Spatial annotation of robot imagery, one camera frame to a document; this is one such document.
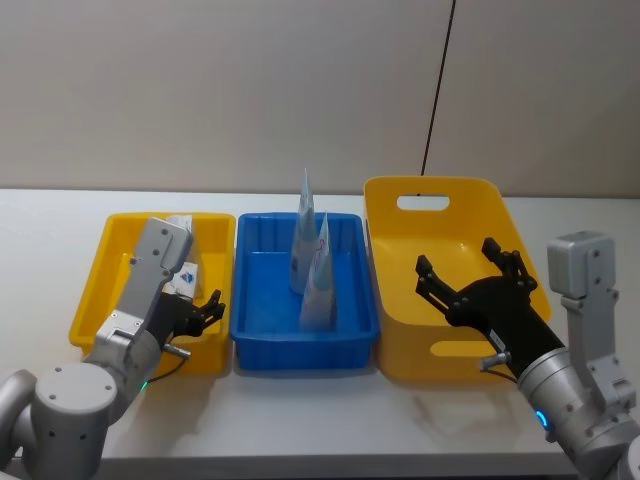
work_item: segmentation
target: gray robot arm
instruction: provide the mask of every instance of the gray robot arm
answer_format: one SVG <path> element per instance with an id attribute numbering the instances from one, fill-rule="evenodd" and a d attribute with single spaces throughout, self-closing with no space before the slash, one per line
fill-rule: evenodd
<path id="1" fill-rule="evenodd" d="M 518 388 L 582 475 L 640 478 L 631 448 L 640 428 L 629 415 L 636 392 L 615 352 L 613 240 L 578 232 L 550 242 L 547 256 L 550 287 L 568 312 L 569 349 L 532 363 Z"/>
<path id="2" fill-rule="evenodd" d="M 484 359 L 483 371 L 509 368 L 547 440 L 558 442 L 581 475 L 640 479 L 640 427 L 629 415 L 636 394 L 615 353 L 613 240 L 579 232 L 549 244 L 549 279 L 568 311 L 569 348 L 531 307 L 537 282 L 519 252 L 503 252 L 491 238 L 482 251 L 502 275 L 456 291 L 422 255 L 416 292 L 451 325 L 485 335 L 496 355 Z"/>
<path id="3" fill-rule="evenodd" d="M 162 352 L 189 355 L 165 344 L 168 338 L 159 342 L 149 322 L 191 243 L 186 229 L 150 219 L 118 306 L 99 329 L 90 355 L 82 363 L 57 365 L 37 380 L 21 370 L 0 385 L 0 478 L 19 447 L 34 480 L 86 480 L 95 474 L 108 427 L 141 391 Z"/>

